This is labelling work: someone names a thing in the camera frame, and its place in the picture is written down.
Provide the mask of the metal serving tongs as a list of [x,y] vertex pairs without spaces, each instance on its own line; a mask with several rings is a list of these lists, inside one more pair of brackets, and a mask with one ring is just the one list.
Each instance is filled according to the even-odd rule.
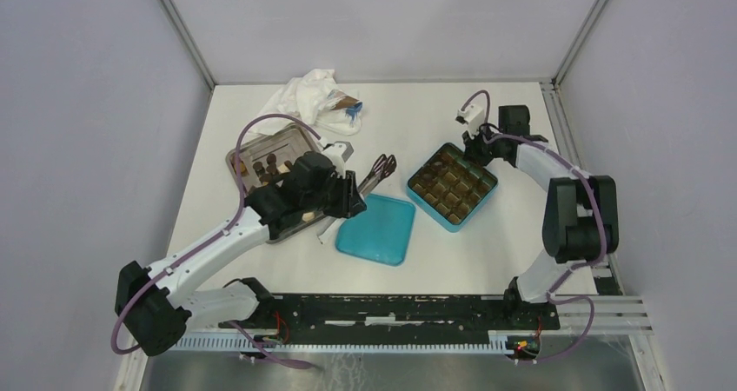
[[[374,162],[371,170],[366,177],[358,185],[359,194],[362,197],[367,196],[373,191],[383,180],[391,176],[397,167],[397,161],[394,155],[381,154]],[[340,228],[346,221],[346,218],[327,217],[326,223],[317,232],[317,239],[320,244],[327,244],[330,237]]]

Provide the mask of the teal chocolate box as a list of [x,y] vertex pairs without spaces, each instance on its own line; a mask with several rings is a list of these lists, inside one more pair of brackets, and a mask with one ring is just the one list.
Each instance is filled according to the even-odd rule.
[[460,148],[446,142],[408,179],[407,194],[444,229],[457,233],[497,186],[495,175],[465,160]]

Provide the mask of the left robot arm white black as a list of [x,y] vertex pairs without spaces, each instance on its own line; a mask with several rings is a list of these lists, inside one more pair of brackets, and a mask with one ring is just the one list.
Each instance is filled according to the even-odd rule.
[[236,214],[197,244],[144,267],[131,262],[119,273],[110,345],[126,328],[147,356],[172,348],[185,333],[226,321],[266,326],[272,303],[255,282],[236,281],[225,288],[200,286],[237,257],[290,231],[308,213],[351,218],[365,211],[355,173],[345,168],[345,142],[298,157],[290,171],[271,183],[242,194]]

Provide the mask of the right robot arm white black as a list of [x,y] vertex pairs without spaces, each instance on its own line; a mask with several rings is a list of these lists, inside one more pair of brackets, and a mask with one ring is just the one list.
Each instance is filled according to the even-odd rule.
[[510,284],[514,297],[501,306],[510,327],[525,328],[537,316],[535,303],[551,302],[575,270],[602,262],[618,248],[616,184],[611,176],[580,169],[558,154],[546,137],[533,134],[527,106],[501,106],[497,124],[489,122],[489,111],[472,103],[458,110],[455,120],[466,127],[465,159],[481,166],[502,159],[547,194],[543,250],[514,278]]

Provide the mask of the stainless steel tray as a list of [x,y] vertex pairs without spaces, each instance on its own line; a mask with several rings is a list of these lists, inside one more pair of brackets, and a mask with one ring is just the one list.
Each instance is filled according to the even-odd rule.
[[[252,249],[278,243],[325,218],[328,179],[335,166],[308,131],[296,124],[273,136],[259,136],[226,155],[240,204],[222,237]],[[312,222],[302,215],[314,212]]]

